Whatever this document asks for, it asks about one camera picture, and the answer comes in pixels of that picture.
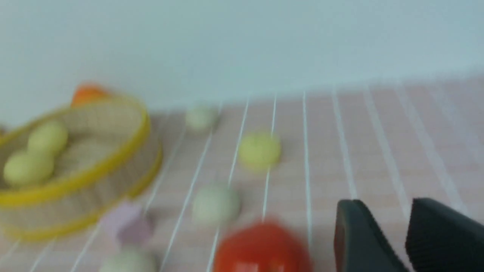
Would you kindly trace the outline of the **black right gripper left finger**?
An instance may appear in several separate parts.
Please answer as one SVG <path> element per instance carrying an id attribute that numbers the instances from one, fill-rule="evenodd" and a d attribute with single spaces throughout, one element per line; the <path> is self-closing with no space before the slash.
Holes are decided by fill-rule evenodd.
<path id="1" fill-rule="evenodd" d="M 338 272 L 409 271 L 359 199 L 341 199 L 337 203 L 334 258 Z"/>

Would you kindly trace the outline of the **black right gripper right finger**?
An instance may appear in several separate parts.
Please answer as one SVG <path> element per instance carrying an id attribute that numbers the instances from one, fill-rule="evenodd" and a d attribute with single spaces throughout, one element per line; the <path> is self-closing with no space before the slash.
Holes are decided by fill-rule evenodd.
<path id="1" fill-rule="evenodd" d="M 405 249 L 416 272 L 482 272 L 484 227 L 437 200 L 415 198 Z"/>

